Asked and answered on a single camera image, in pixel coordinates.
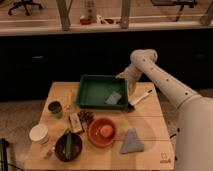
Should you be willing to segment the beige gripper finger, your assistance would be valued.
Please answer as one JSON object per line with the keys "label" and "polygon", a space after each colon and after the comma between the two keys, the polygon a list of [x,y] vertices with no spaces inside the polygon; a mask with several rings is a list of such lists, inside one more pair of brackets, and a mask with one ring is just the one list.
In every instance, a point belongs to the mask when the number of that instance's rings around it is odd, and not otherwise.
{"label": "beige gripper finger", "polygon": [[128,83],[128,96],[132,96],[136,89],[136,82]]}

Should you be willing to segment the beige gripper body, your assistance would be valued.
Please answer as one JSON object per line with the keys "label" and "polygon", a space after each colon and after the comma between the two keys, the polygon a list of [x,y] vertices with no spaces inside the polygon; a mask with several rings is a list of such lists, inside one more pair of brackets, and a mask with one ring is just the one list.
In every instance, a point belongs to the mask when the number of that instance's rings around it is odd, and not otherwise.
{"label": "beige gripper body", "polygon": [[136,83],[141,78],[142,72],[135,66],[129,65],[124,71],[117,74],[117,78],[125,79],[128,83]]}

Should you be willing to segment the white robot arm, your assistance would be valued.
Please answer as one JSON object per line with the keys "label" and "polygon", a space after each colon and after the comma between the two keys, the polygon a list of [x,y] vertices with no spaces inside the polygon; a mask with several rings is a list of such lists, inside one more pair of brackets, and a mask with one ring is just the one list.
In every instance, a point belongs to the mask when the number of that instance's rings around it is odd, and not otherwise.
{"label": "white robot arm", "polygon": [[175,171],[213,171],[213,98],[204,97],[158,67],[154,49],[134,50],[119,74],[130,91],[145,74],[179,112]]}

